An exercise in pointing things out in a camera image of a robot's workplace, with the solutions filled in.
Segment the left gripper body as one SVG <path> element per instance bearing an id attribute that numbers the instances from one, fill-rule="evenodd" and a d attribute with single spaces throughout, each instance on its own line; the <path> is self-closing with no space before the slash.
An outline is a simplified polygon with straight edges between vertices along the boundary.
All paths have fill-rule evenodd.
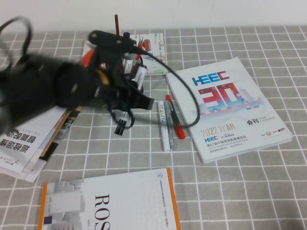
<path id="1" fill-rule="evenodd" d="M 112 65 L 106 64 L 106 69 L 97 70 L 99 86 L 94 93 L 95 107 L 110 106 L 111 109 L 136 109 L 142 107 L 142 94 L 136 88 L 136 83 L 123 75 L 122 60 L 118 59 Z"/>

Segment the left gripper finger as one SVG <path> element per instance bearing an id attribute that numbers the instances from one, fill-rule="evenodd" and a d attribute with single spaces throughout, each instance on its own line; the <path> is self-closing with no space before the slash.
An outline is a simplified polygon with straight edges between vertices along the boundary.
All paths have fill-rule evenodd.
<path id="1" fill-rule="evenodd" d="M 108 110 L 108 112 L 110 113 L 111 117 L 112 117 L 113 119 L 116 119 L 116 113 L 113 112 L 113 108 L 112 108 L 111 103 L 107 103 L 106 107 L 107 107 L 107 110 Z"/>
<path id="2" fill-rule="evenodd" d="M 150 98 L 144 95 L 138 89 L 133 89 L 131 93 L 131 108 L 132 109 L 144 109 L 151 110 L 154 103 L 154 98 Z"/>

